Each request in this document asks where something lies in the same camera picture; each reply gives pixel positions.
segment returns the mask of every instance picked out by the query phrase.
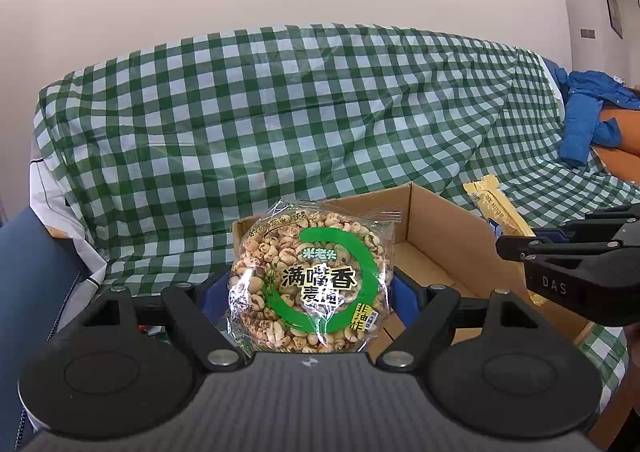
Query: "yellow snack package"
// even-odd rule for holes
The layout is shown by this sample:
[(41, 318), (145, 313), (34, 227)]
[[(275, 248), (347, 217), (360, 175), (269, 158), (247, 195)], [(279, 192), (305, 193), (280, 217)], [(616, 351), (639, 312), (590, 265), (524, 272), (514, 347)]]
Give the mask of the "yellow snack package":
[[(464, 187), (496, 237), (500, 235), (535, 237), (533, 230), (500, 190), (500, 181), (495, 175), (489, 174), (479, 181), (465, 183)], [(536, 306), (542, 306), (546, 302), (546, 298), (532, 291), (529, 291), (529, 298)]]

